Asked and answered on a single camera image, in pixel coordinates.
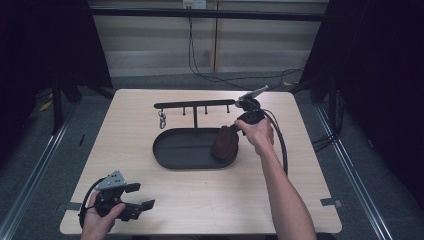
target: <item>metal hook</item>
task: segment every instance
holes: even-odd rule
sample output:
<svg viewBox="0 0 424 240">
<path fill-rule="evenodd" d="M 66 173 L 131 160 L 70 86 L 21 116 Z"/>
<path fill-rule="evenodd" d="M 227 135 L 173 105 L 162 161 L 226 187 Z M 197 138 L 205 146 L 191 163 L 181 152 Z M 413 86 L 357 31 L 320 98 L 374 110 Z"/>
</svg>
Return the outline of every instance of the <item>metal hook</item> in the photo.
<svg viewBox="0 0 424 240">
<path fill-rule="evenodd" d="M 166 115 L 163 112 L 163 109 L 158 112 L 159 115 L 159 127 L 160 129 L 164 129 L 166 126 Z"/>
</svg>

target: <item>wooden table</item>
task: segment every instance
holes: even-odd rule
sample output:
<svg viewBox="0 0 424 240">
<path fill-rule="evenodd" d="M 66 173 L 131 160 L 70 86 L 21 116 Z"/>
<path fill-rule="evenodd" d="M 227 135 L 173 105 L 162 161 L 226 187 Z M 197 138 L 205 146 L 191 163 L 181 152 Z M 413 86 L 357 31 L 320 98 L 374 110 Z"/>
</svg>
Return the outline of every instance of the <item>wooden table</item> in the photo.
<svg viewBox="0 0 424 240">
<path fill-rule="evenodd" d="M 183 90 L 119 90 L 111 103 L 71 202 L 82 202 L 90 186 L 119 169 L 128 183 L 141 183 L 138 192 L 124 193 L 129 203 L 156 199 L 152 210 L 139 220 L 117 220 L 114 234 L 201 235 L 275 233 L 259 157 L 240 135 L 239 152 L 230 166 L 218 170 L 169 170 L 160 166 L 152 146 L 155 138 L 171 128 L 192 128 L 192 109 L 165 109 L 167 125 L 159 128 L 155 103 L 237 99 L 245 92 Z M 336 233 L 341 223 L 294 97 L 265 92 L 256 98 L 276 116 L 287 147 L 289 178 L 304 199 L 317 232 Z M 230 106 L 200 108 L 199 128 L 230 125 L 243 110 Z M 281 156 L 276 138 L 275 150 Z M 66 211 L 60 230 L 80 234 L 78 212 Z"/>
</svg>

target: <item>floor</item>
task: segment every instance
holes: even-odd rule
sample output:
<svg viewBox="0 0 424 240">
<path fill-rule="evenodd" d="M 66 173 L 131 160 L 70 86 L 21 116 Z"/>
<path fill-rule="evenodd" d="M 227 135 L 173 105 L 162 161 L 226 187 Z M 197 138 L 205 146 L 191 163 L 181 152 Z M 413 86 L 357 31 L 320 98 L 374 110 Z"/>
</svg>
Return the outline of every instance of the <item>floor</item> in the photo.
<svg viewBox="0 0 424 240">
<path fill-rule="evenodd" d="M 245 77 L 246 74 L 248 73 L 227 73 L 221 74 L 220 77 Z M 278 86 L 274 91 L 285 91 L 296 84 L 299 75 L 285 76 L 281 85 L 278 85 L 279 78 L 262 77 L 232 83 L 252 89 L 266 83 Z M 115 89 L 235 89 L 225 82 L 213 83 L 189 74 L 115 78 L 114 86 Z M 81 102 L 67 103 L 66 99 L 64 101 L 64 116 L 67 122 L 60 139 L 51 135 L 52 107 L 46 111 L 38 111 L 49 90 L 38 94 L 37 106 L 20 133 L 20 144 L 12 151 L 9 161 L 0 170 L 2 239 L 79 239 L 79 236 L 60 233 L 59 225 L 63 212 L 58 211 L 58 206 L 69 202 L 110 104 L 110 100 L 90 90 L 82 88 L 81 91 Z M 322 105 L 313 104 L 308 91 L 299 92 L 295 99 L 311 141 L 325 136 L 327 133 L 320 120 L 319 109 L 326 108 L 327 100 Z M 335 234 L 335 237 L 339 240 L 424 239 L 423 211 L 387 169 L 380 154 L 370 148 L 366 135 L 349 116 L 348 111 L 343 118 L 340 139 L 351 161 L 348 170 L 357 172 L 373 206 L 369 206 L 370 202 L 361 200 L 334 144 L 317 152 L 331 195 L 341 203 L 337 211 L 343 230 Z M 46 146 L 49 141 L 56 140 L 60 140 L 60 143 L 56 148 L 50 149 L 51 154 L 47 162 L 43 163 L 40 157 L 43 153 L 46 155 Z M 40 164 L 44 164 L 44 170 L 34 172 Z M 30 189 L 30 195 L 24 198 L 25 201 L 20 201 L 28 193 L 22 190 L 27 189 Z M 381 216 L 377 223 L 383 223 L 383 226 L 387 227 L 387 230 L 380 229 L 385 232 L 383 234 L 379 232 L 379 226 L 371 224 L 373 219 L 369 213 L 375 211 Z M 108 239 L 131 239 L 131 236 L 109 236 Z"/>
</svg>

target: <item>cable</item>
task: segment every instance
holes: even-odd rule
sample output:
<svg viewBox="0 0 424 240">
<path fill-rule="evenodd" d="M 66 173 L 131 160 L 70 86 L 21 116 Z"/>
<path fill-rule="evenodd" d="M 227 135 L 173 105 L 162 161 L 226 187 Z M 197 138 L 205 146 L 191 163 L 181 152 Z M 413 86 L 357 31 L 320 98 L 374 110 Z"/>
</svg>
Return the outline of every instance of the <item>cable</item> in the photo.
<svg viewBox="0 0 424 240">
<path fill-rule="evenodd" d="M 262 113 L 269 119 L 272 126 L 274 127 L 275 132 L 277 133 L 277 136 L 278 136 L 278 140 L 280 141 L 281 153 L 282 153 L 282 157 L 283 157 L 283 169 L 284 169 L 284 172 L 286 173 L 286 175 L 288 176 L 289 166 L 288 166 L 288 160 L 287 160 L 286 144 L 284 142 L 283 134 L 281 133 L 281 130 L 280 130 L 280 127 L 278 125 L 278 122 L 277 122 L 275 115 L 267 109 L 260 108 L 260 106 L 258 106 L 256 103 L 250 101 L 249 99 L 244 99 L 244 101 L 248 102 L 249 104 L 254 106 L 256 109 L 258 109 L 259 111 L 262 111 Z"/>
<path fill-rule="evenodd" d="M 339 138 L 340 133 L 342 131 L 342 126 L 343 126 L 345 106 L 346 104 L 343 98 L 341 97 L 340 93 L 337 92 L 337 112 L 336 112 L 337 122 L 336 122 L 334 132 L 332 132 L 330 135 L 327 135 L 312 141 L 312 145 L 316 153 L 326 148 L 327 146 L 332 144 L 337 138 Z"/>
<path fill-rule="evenodd" d="M 277 85 L 271 87 L 269 90 L 273 90 L 276 89 L 278 87 L 281 86 L 282 82 L 283 82 L 283 76 L 287 76 L 289 74 L 298 72 L 298 71 L 303 71 L 304 67 L 301 68 L 297 68 L 297 69 L 286 69 L 284 71 L 282 71 L 280 74 L 278 75 L 272 75 L 272 76 L 265 76 L 265 77 L 253 77 L 253 76 L 248 76 L 248 77 L 236 77 L 236 78 L 228 78 L 228 79 L 223 79 L 223 78 L 219 78 L 219 77 L 215 77 L 215 76 L 206 76 L 203 75 L 202 73 L 200 73 L 199 68 L 197 67 L 197 63 L 196 63 L 196 57 L 195 57 L 195 51 L 194 51 L 194 41 L 193 41 L 193 22 L 192 19 L 189 18 L 189 25 L 190 25 L 190 34 L 189 34 L 189 51 L 188 51 L 188 64 L 189 64 L 189 68 L 190 70 L 198 77 L 209 81 L 209 82 L 215 82 L 215 83 L 219 83 L 219 82 L 225 82 L 231 86 L 234 86 L 236 88 L 240 88 L 240 89 L 244 89 L 244 90 L 248 90 L 248 91 L 252 91 L 253 89 L 249 89 L 237 84 L 232 83 L 231 81 L 234 80 L 242 80 L 242 79 L 271 79 L 271 78 L 280 78 L 280 81 L 278 82 Z"/>
<path fill-rule="evenodd" d="M 90 187 L 90 189 L 88 189 L 88 191 L 87 191 L 87 193 L 85 194 L 85 197 L 84 197 L 84 201 L 82 202 L 82 206 L 81 206 L 81 209 L 80 209 L 80 213 L 78 214 L 78 216 L 79 216 L 79 222 L 80 222 L 80 226 L 81 226 L 81 228 L 83 228 L 84 227 L 84 219 L 85 219 L 85 214 L 87 213 L 87 210 L 88 209 L 90 209 L 90 208 L 93 208 L 93 207 L 95 207 L 95 206 L 91 206 L 91 207 L 85 207 L 85 205 L 87 204 L 87 200 L 88 200 L 88 197 L 90 196 L 90 193 L 93 191 L 93 189 L 97 186 L 97 184 L 99 184 L 101 181 L 103 181 L 105 178 L 101 178 L 101 179 L 99 179 L 99 180 L 97 180 L 91 187 Z"/>
</svg>

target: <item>black oval tray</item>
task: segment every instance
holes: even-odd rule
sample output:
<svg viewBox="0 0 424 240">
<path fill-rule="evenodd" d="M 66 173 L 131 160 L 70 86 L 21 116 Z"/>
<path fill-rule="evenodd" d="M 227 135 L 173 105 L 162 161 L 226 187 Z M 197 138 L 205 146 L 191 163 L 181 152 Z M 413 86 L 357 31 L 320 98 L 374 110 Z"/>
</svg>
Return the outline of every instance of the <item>black oval tray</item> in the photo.
<svg viewBox="0 0 424 240">
<path fill-rule="evenodd" d="M 219 128 L 173 128 L 156 137 L 153 153 L 156 161 L 168 169 L 219 169 L 237 157 L 221 160 L 211 154 Z"/>
</svg>

